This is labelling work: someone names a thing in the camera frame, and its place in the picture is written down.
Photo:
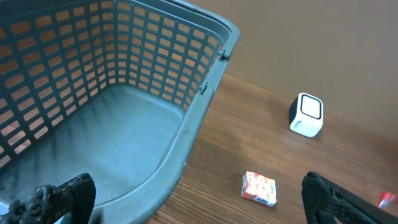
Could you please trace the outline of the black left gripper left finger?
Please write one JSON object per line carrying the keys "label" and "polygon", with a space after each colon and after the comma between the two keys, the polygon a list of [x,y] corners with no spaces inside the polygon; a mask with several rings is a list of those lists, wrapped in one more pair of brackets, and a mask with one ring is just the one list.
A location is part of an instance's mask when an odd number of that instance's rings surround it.
{"label": "black left gripper left finger", "polygon": [[1,223],[88,223],[94,209],[96,187],[88,173],[80,174],[59,186],[38,186],[25,201],[15,200]]}

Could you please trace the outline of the red white tissue pack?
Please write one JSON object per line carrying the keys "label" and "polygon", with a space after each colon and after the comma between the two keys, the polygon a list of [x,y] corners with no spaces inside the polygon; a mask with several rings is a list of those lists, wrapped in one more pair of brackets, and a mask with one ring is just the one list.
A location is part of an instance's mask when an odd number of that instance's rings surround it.
{"label": "red white tissue pack", "polygon": [[253,200],[269,207],[273,207],[277,203],[277,191],[274,179],[256,172],[247,171],[243,175],[242,180],[242,198]]}

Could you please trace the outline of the red snack stick packet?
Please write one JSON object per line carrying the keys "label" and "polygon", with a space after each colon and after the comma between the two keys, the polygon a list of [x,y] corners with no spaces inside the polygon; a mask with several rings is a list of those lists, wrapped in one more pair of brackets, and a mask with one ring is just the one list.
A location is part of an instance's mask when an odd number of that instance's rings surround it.
{"label": "red snack stick packet", "polygon": [[397,203],[397,194],[390,191],[382,191],[378,207],[383,208],[389,206],[391,203]]}

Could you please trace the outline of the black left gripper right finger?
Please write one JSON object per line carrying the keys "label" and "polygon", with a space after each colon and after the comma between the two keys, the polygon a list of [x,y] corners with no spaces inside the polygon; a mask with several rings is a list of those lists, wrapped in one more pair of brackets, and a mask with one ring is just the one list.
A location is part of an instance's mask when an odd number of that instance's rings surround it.
{"label": "black left gripper right finger", "polygon": [[309,224],[397,223],[397,217],[363,200],[316,172],[302,181],[302,200]]}

